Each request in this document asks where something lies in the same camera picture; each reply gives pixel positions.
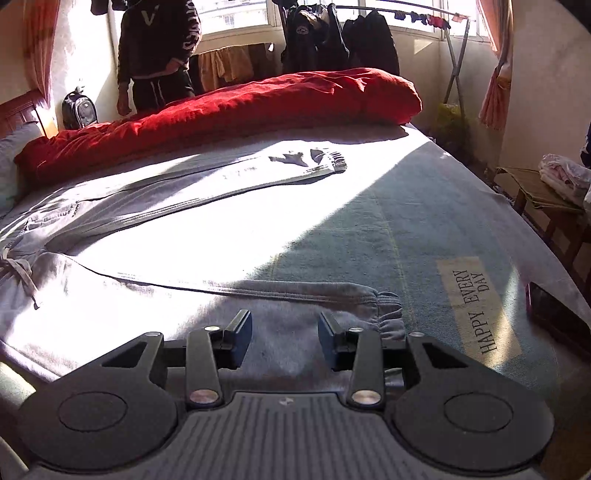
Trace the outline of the grey sweatpants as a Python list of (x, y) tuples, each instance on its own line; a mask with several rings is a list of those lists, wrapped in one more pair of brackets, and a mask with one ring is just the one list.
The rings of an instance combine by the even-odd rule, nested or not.
[(375, 144), (270, 142), (26, 197), (1, 222), (1, 351), (54, 380), (146, 331), (179, 338), (249, 308), (294, 371), (315, 314), (404, 333)]

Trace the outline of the pink clothes pile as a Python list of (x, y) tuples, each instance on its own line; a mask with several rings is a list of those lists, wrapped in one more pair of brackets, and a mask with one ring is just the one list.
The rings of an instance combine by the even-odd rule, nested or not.
[(561, 155), (546, 154), (538, 164), (541, 180), (560, 197), (579, 206), (585, 206), (590, 189), (590, 170)]

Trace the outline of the rack with orange clothes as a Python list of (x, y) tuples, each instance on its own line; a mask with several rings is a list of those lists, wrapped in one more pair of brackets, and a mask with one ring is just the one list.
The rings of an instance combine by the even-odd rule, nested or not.
[(188, 73), (196, 95), (276, 76), (276, 45), (228, 46), (190, 57)]

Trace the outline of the metal clothes drying rack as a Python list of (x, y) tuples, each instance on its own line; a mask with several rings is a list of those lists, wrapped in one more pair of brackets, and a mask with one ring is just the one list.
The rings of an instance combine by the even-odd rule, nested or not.
[(432, 15), (448, 22), (458, 16), (460, 24), (468, 27), (470, 16), (462, 8), (450, 9), (445, 1), (336, 1), (338, 18), (342, 22), (353, 20), (370, 12), (380, 12), (387, 21), (399, 57), (404, 78), (414, 83), (423, 110), (413, 124), (427, 132), (435, 125), (438, 107), (444, 102), (448, 81), (453, 70), (449, 49), (451, 31), (424, 24), (411, 15)]

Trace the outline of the green plaid bed blanket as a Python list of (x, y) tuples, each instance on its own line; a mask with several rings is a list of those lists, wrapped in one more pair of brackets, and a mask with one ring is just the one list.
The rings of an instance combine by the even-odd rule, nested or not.
[[(185, 402), (187, 336), (211, 325), (171, 339), (143, 332), (54, 380), (1, 351), (3, 477), (588, 478), (590, 360), (529, 318), (526, 286), (537, 283), (590, 327), (589, 307), (509, 200), (414, 127), (256, 135), (142, 157), (29, 195), (283, 141), (372, 143), (390, 163), (367, 194), (390, 239), (403, 335), (346, 326), (321, 308), (314, 349), (297, 353), (286, 372), (280, 350), (263, 349), (252, 310), (242, 308), (252, 312), (252, 341), (242, 366), (218, 370), (224, 403), (216, 408)], [(242, 309), (215, 325), (228, 326)], [(321, 313), (381, 335), (383, 408), (346, 403), (351, 372), (325, 361)]]

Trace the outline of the dark phone on bed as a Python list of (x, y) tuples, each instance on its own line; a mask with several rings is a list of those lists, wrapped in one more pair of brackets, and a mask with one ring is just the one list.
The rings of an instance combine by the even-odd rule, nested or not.
[(535, 282), (526, 286), (529, 318), (570, 351), (590, 360), (590, 327), (570, 308)]

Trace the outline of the red duvet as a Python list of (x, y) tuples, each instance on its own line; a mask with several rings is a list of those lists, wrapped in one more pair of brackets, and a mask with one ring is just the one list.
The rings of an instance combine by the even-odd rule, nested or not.
[(423, 110), (415, 85), (376, 68), (284, 74), (216, 89), (127, 120), (30, 141), (14, 163), (30, 187), (150, 155), (290, 128), (404, 125)]

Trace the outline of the grey plaid pillow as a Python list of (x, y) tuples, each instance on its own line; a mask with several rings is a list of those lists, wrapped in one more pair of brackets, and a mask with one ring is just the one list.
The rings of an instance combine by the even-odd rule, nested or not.
[(27, 191), (23, 174), (15, 163), (16, 156), (32, 140), (43, 137), (37, 122), (26, 122), (0, 141), (0, 215), (6, 216)]

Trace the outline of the black backpack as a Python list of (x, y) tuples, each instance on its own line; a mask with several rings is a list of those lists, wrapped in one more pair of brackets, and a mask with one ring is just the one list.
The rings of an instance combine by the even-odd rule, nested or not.
[(83, 94), (82, 87), (69, 92), (61, 103), (62, 121), (66, 130), (79, 130), (98, 122), (92, 100)]

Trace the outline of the brown wooden headboard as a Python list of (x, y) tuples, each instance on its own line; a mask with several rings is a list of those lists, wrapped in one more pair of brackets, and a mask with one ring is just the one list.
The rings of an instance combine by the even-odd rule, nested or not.
[(36, 122), (40, 131), (48, 138), (58, 133), (57, 120), (37, 89), (3, 103), (0, 114), (1, 138), (30, 122)]

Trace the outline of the dark jackets on rack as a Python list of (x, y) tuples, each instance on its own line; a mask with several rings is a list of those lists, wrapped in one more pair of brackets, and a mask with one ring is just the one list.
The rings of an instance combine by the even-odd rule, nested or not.
[(398, 51), (386, 18), (374, 9), (339, 21), (335, 4), (277, 1), (286, 46), (283, 72), (339, 71), (358, 67), (400, 73)]

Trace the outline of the person in dark hoodie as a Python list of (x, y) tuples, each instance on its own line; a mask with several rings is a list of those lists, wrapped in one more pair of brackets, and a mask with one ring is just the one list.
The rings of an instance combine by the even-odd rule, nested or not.
[(152, 112), (193, 97), (188, 63), (200, 40), (193, 2), (129, 1), (118, 43), (118, 114)]

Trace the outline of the orange left curtain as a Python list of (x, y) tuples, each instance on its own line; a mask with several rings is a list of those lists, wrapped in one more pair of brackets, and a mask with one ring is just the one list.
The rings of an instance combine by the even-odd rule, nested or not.
[(31, 89), (50, 103), (50, 73), (59, 0), (25, 1), (23, 7), (23, 56)]

